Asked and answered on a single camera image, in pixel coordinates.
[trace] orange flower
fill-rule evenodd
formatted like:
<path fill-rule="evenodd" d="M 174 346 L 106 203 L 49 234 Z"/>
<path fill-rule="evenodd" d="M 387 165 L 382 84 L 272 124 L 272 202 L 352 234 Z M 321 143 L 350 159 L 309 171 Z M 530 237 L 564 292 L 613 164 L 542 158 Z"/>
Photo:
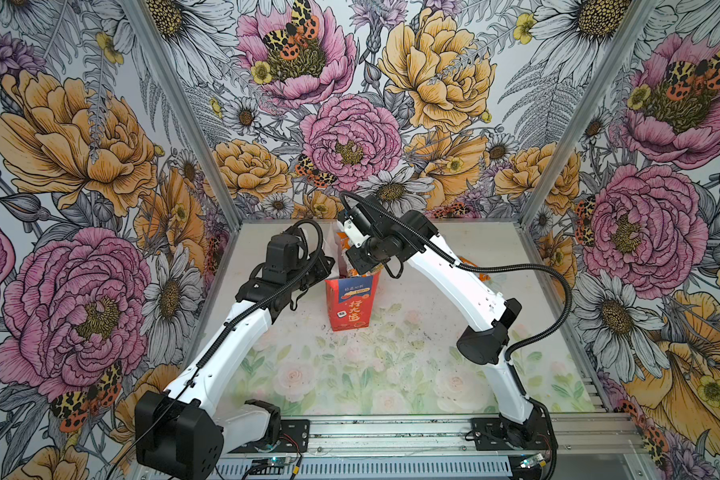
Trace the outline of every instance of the orange flower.
<path fill-rule="evenodd" d="M 448 205 L 467 191 L 467 182 L 474 185 L 480 179 L 480 159 L 483 157 L 486 137 L 470 139 L 439 129 L 417 134 L 404 150 L 415 158 L 427 161 L 420 177 L 434 178 L 434 189 L 427 192 L 427 210 Z"/>
<path fill-rule="evenodd" d="M 563 236 L 562 233 L 553 236 L 552 232 L 549 232 L 539 243 L 539 254 L 544 264 L 563 274 L 573 288 L 576 281 L 574 239 L 570 236 Z M 557 294 L 560 295 L 560 298 L 564 298 L 563 287 L 558 282 L 553 283 Z"/>
<path fill-rule="evenodd" d="M 54 77 L 27 71 L 19 79 L 3 76 L 3 90 L 24 110 L 24 116 L 0 115 L 0 154 L 20 192 L 66 195 L 58 208 L 75 203 L 83 189 L 99 192 L 126 216 L 139 196 L 157 186 L 154 146 L 125 99 L 107 92 L 109 109 L 99 158 L 90 158 L 88 107 L 94 92 L 79 78 L 64 86 Z"/>
<path fill-rule="evenodd" d="M 295 204 L 291 218 L 336 218 L 336 214 L 344 210 L 342 201 L 337 197 L 329 197 L 319 190 L 312 195 L 302 197 L 304 205 Z"/>
<path fill-rule="evenodd" d="M 88 454 L 74 447 L 61 455 L 56 447 L 43 447 L 3 480 L 85 480 L 88 478 Z"/>
<path fill-rule="evenodd" d="M 120 420 L 120 424 L 110 431 L 110 438 L 117 443 L 122 443 L 123 447 L 120 452 L 113 458 L 112 463 L 117 464 L 125 455 L 125 452 L 134 444 L 134 436 L 136 435 L 136 424 L 134 421 L 134 411 L 136 404 L 141 400 L 147 392 L 160 393 L 168 387 L 175 378 L 179 376 L 179 367 L 175 365 L 158 365 L 153 369 L 149 369 L 136 382 L 134 390 L 122 402 L 117 404 L 115 409 L 115 417 Z M 131 452 L 126 461 L 119 465 L 126 475 L 130 470 L 131 460 L 136 457 L 135 452 Z"/>
<path fill-rule="evenodd" d="M 542 148 L 532 147 L 520 150 L 512 155 L 509 162 L 512 168 L 505 168 L 496 174 L 496 194 L 517 198 L 524 192 L 532 191 L 541 178 L 547 164 L 552 160 L 552 154 L 557 142 L 547 144 Z M 569 158 L 563 171 L 557 177 L 552 191 L 547 195 L 546 203 L 556 215 L 563 215 L 573 206 L 573 201 L 579 195 L 579 167 L 581 155 L 574 152 Z"/>
<path fill-rule="evenodd" d="M 720 455 L 720 304 L 706 292 L 672 295 L 664 318 L 673 341 L 656 342 L 670 360 L 660 379 L 625 383 L 648 417 L 688 438 L 710 434 L 706 449 Z"/>
<path fill-rule="evenodd" d="M 288 164 L 269 150 L 254 142 L 232 140 L 221 143 L 211 152 L 232 198 L 238 193 L 251 194 L 264 200 L 270 194 L 287 191 L 291 187 Z M 202 188 L 209 197 L 216 198 L 205 178 Z"/>
<path fill-rule="evenodd" d="M 177 168 L 170 169 L 168 181 L 160 185 L 160 194 L 143 197 L 134 219 L 136 244 L 150 254 L 167 248 L 172 254 L 179 245 L 190 251 L 190 259 L 202 273 L 205 269 L 205 227 L 200 203 L 190 195 L 193 186 Z"/>
<path fill-rule="evenodd" d="M 394 27 L 378 67 L 394 83 L 387 90 L 410 92 L 413 126 L 459 132 L 470 125 L 470 117 L 485 111 L 496 64 L 489 62 L 486 53 L 466 68 L 432 81 L 460 54 L 475 55 L 477 45 L 473 33 L 458 30 L 453 17 L 440 10 L 426 8 L 419 14 L 419 23 L 416 32 L 404 22 Z"/>

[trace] floral tablecloth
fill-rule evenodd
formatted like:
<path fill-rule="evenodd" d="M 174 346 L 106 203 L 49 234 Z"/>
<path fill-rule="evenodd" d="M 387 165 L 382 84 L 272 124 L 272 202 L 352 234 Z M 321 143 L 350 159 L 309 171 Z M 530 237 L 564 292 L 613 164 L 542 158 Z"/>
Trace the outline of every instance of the floral tablecloth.
<path fill-rule="evenodd" d="M 455 252 L 476 264 L 528 261 L 509 224 L 438 227 Z M 263 254 L 259 250 L 282 228 L 243 227 L 225 279 L 231 290 L 247 278 Z M 513 341 L 554 320 L 532 273 L 499 274 L 488 283 L 524 306 L 510 331 Z M 212 314 L 209 334 L 229 309 L 229 300 L 219 301 L 226 304 L 214 305 L 213 312 L 220 314 Z M 250 350 L 224 401 L 232 406 L 249 398 L 265 400 L 280 406 L 284 416 L 496 412 L 496 398 L 480 366 L 456 350 L 465 327 L 456 307 L 413 269 L 400 280 L 382 276 L 371 325 L 360 330 L 333 332 L 325 289 L 315 286 L 299 301 L 297 312 L 284 312 Z M 528 393 L 550 410 L 594 409 L 559 334 L 519 350 L 514 360 Z"/>

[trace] black cable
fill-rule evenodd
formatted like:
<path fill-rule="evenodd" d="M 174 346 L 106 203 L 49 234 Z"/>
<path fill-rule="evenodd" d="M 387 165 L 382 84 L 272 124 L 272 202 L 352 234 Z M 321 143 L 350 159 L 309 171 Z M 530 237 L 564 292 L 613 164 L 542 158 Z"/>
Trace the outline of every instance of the black cable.
<path fill-rule="evenodd" d="M 352 198 L 353 200 L 359 202 L 360 204 L 363 204 L 369 208 L 373 208 L 377 212 L 379 212 L 381 215 L 386 216 L 393 222 L 395 222 L 397 225 L 405 228 L 408 232 L 410 232 L 413 236 L 420 239 L 420 241 L 428 246 L 433 252 L 435 252 L 437 255 L 440 255 L 440 257 L 448 262 L 451 265 L 456 264 L 455 258 L 452 256 L 446 254 L 442 251 L 440 247 L 433 244 L 429 238 L 426 236 L 420 234 L 415 229 L 411 228 L 409 225 L 406 225 L 405 222 L 401 221 L 396 216 L 390 214 L 386 211 L 386 209 L 381 205 L 376 205 L 373 202 L 369 202 L 365 199 L 365 197 L 361 197 L 360 195 L 354 194 L 352 192 L 347 191 L 341 191 L 338 193 L 339 199 L 342 201 L 342 205 L 347 209 L 347 215 L 351 215 L 351 210 L 348 209 L 349 203 L 346 201 L 345 197 Z M 568 315 L 570 314 L 571 308 L 573 307 L 573 301 L 574 301 L 574 295 L 573 292 L 570 289 L 570 285 L 568 284 L 567 280 L 565 279 L 565 276 L 552 268 L 551 266 L 547 265 L 538 265 L 538 264 L 517 264 L 517 265 L 506 265 L 506 266 L 491 266 L 491 267 L 480 267 L 480 266 L 471 266 L 467 264 L 461 263 L 459 261 L 459 264 L 456 265 L 458 268 L 462 270 L 466 270 L 467 272 L 472 272 L 474 274 L 502 274 L 505 272 L 515 272 L 518 270 L 539 270 L 542 272 L 545 272 L 547 274 L 552 275 L 560 284 L 563 286 L 563 292 L 565 294 L 565 302 L 563 306 L 563 311 L 560 313 L 560 316 L 557 317 L 557 320 L 555 323 L 553 323 L 549 328 L 547 328 L 545 331 L 537 333 L 534 336 L 528 337 L 525 340 L 521 340 L 509 348 L 507 348 L 507 351 L 504 353 L 504 358 L 506 360 L 510 360 L 512 353 L 524 346 L 528 346 L 531 343 L 536 343 L 539 340 L 547 338 L 549 335 L 552 335 L 559 329 L 563 323 L 568 318 Z"/>
<path fill-rule="evenodd" d="M 112 466 L 112 468 L 110 468 L 110 472 L 106 474 L 106 480 L 110 480 L 110 478 L 112 477 L 112 474 L 114 473 L 115 469 L 116 469 L 117 466 L 120 464 L 120 462 L 122 462 L 122 461 L 128 456 L 128 454 L 130 454 L 130 451 L 133 450 L 133 449 L 136 447 L 136 445 L 139 444 L 139 442 L 141 442 L 141 439 L 144 438 L 144 436 L 145 436 L 147 433 L 149 433 L 149 432 L 152 430 L 152 428 L 154 428 L 154 427 L 157 425 L 157 423 L 160 422 L 160 420 L 163 419 L 163 417 L 165 416 L 165 414 L 168 413 L 168 411 L 170 411 L 170 410 L 173 408 L 173 404 L 176 403 L 176 400 L 178 400 L 179 397 L 181 397 L 184 392 L 186 392 L 186 389 L 190 388 L 190 385 L 192 385 L 192 380 L 195 379 L 195 377 L 197 376 L 197 372 L 198 372 L 198 371 L 199 371 L 199 370 L 195 370 L 195 372 L 192 374 L 192 377 L 191 377 L 191 378 L 187 381 L 187 383 L 184 385 L 184 388 L 181 389 L 181 392 L 179 392 L 179 395 L 177 395 L 176 398 L 174 398 L 173 401 L 172 401 L 170 404 L 168 404 L 168 407 L 167 407 L 165 410 L 163 410 L 163 413 L 161 413 L 161 414 L 155 419 L 154 422 L 152 422 L 152 425 L 150 425 L 150 426 L 144 431 L 144 433 L 142 433 L 142 434 L 134 441 L 134 444 L 131 445 L 130 447 L 128 447 L 127 450 L 125 450 L 125 453 L 123 454 L 122 457 L 120 457 L 120 460 L 118 460 L 118 461 Z"/>
<path fill-rule="evenodd" d="M 284 469 L 283 467 L 272 466 L 272 465 L 267 465 L 267 464 L 251 466 L 248 470 L 246 470 L 245 473 L 242 474 L 242 478 L 240 478 L 240 480 L 246 480 L 246 478 L 248 478 L 248 475 L 253 475 L 257 472 L 260 472 L 261 470 L 267 470 L 268 468 L 279 468 L 280 473 L 278 473 L 277 475 L 281 475 L 282 471 Z"/>
<path fill-rule="evenodd" d="M 226 326 L 224 327 L 224 330 L 221 331 L 219 336 L 214 339 L 213 344 L 211 347 L 205 352 L 205 354 L 202 356 L 202 358 L 197 362 L 196 367 L 197 369 L 201 369 L 205 366 L 205 364 L 208 363 L 209 360 L 211 360 L 211 357 L 214 353 L 221 347 L 221 344 L 224 343 L 224 340 L 228 337 L 228 335 L 231 333 L 231 331 L 235 328 L 235 326 L 240 323 L 244 318 L 246 318 L 248 315 L 250 315 L 253 312 L 256 312 L 258 309 L 262 307 L 266 307 L 269 305 L 270 302 L 272 302 L 274 299 L 282 295 L 283 293 L 288 293 L 290 289 L 301 281 L 302 278 L 314 267 L 314 265 L 317 263 L 317 260 L 319 258 L 319 255 L 317 255 L 317 252 L 322 250 L 322 228 L 320 228 L 320 225 L 315 222 L 312 219 L 304 219 L 299 220 L 294 225 L 290 226 L 288 230 L 292 230 L 297 228 L 299 225 L 304 224 L 310 224 L 315 227 L 315 230 L 317 230 L 317 247 L 315 248 L 315 251 L 313 252 L 314 255 L 312 255 L 312 258 L 309 260 L 309 262 L 304 265 L 304 268 L 302 268 L 296 276 L 294 276 L 288 283 L 281 286 L 275 293 L 271 294 L 264 300 L 260 300 L 259 302 L 254 303 L 250 307 L 248 307 L 246 310 L 244 310 L 242 313 L 240 313 L 238 316 L 236 316 L 234 319 L 230 320 L 229 322 L 226 322 Z"/>
<path fill-rule="evenodd" d="M 550 416 L 550 411 L 547 409 L 545 404 L 539 402 L 535 398 L 528 398 L 528 401 L 544 412 L 544 420 L 547 423 L 547 430 L 550 433 L 550 467 L 549 470 L 547 470 L 547 475 L 544 476 L 544 480 L 550 480 L 552 475 L 554 475 L 555 467 L 557 467 L 557 437 L 555 437 L 554 430 L 552 429 L 552 417 Z"/>

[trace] cardboard box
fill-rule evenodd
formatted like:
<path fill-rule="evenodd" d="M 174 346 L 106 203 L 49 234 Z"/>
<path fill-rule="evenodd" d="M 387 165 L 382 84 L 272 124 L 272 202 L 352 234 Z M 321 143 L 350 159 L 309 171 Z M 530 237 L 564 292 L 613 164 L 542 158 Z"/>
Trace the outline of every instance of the cardboard box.
<path fill-rule="evenodd" d="M 346 257 L 349 238 L 336 226 L 333 238 L 336 241 L 334 268 L 338 266 L 338 271 L 325 280 L 328 320 L 334 332 L 365 328 L 371 322 L 378 272 L 383 267 L 380 266 L 365 275 L 358 275 Z"/>

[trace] robotic arm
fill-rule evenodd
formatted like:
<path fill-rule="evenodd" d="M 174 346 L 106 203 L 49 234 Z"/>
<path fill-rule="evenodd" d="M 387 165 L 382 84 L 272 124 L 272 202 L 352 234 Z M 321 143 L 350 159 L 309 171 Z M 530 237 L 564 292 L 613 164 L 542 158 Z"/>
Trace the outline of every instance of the robotic arm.
<path fill-rule="evenodd" d="M 392 221 L 376 199 L 363 200 L 354 208 L 346 204 L 339 215 L 352 242 L 347 252 L 350 263 L 364 274 L 377 264 L 386 266 L 395 256 L 401 265 L 413 266 L 437 285 L 468 322 L 457 342 L 459 351 L 484 366 L 498 399 L 500 421 L 484 434 L 510 448 L 528 448 L 536 435 L 549 435 L 556 449 L 548 412 L 542 418 L 543 406 L 528 397 L 508 360 L 508 329 L 520 312 L 519 302 L 505 300 L 475 274 L 444 260 L 444 255 L 457 257 L 421 213 L 407 212 Z M 298 229 L 304 223 L 318 230 L 318 247 L 308 256 L 306 238 Z M 250 442 L 262 447 L 277 443 L 277 407 L 249 400 L 229 415 L 217 413 L 216 407 L 247 352 L 291 303 L 291 294 L 323 281 L 334 263 L 322 252 L 322 231 L 311 220 L 297 222 L 272 238 L 266 262 L 240 288 L 228 318 L 209 345 L 164 392 L 148 392 L 136 405 L 135 447 L 140 464 L 181 480 L 204 480 L 223 452 Z M 256 277 L 259 270 L 262 276 Z"/>

